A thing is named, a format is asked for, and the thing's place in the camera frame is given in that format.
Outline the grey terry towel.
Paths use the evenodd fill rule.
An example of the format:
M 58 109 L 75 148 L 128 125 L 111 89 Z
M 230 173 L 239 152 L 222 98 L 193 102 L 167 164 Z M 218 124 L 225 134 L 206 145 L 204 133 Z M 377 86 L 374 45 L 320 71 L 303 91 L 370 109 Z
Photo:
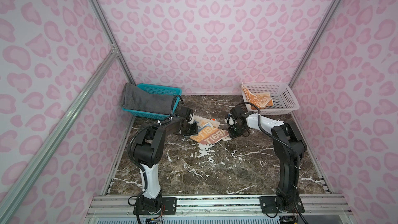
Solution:
M 133 111 L 169 115 L 173 103 L 173 95 L 151 94 L 133 84 L 125 84 L 119 105 Z

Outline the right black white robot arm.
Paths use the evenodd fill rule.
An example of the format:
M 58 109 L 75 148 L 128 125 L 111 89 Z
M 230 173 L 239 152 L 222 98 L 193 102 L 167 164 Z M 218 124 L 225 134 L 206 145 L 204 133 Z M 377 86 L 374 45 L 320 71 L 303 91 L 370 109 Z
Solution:
M 295 122 L 273 120 L 261 116 L 259 112 L 245 112 L 240 104 L 230 110 L 226 121 L 232 139 L 244 135 L 249 129 L 256 129 L 273 140 L 274 152 L 280 161 L 276 209 L 282 213 L 293 209 L 300 212 L 298 181 L 307 145 Z

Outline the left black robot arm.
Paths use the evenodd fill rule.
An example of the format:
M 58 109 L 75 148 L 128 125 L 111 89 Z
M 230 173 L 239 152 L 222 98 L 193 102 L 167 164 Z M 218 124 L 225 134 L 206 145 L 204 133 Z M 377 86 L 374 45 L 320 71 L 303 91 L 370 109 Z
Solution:
M 158 164 L 163 156 L 166 137 L 174 133 L 183 136 L 198 134 L 198 124 L 191 123 L 192 118 L 192 109 L 183 106 L 176 115 L 142 125 L 128 145 L 128 157 L 139 168 L 143 183 L 137 203 L 151 212 L 158 211 L 162 204 Z

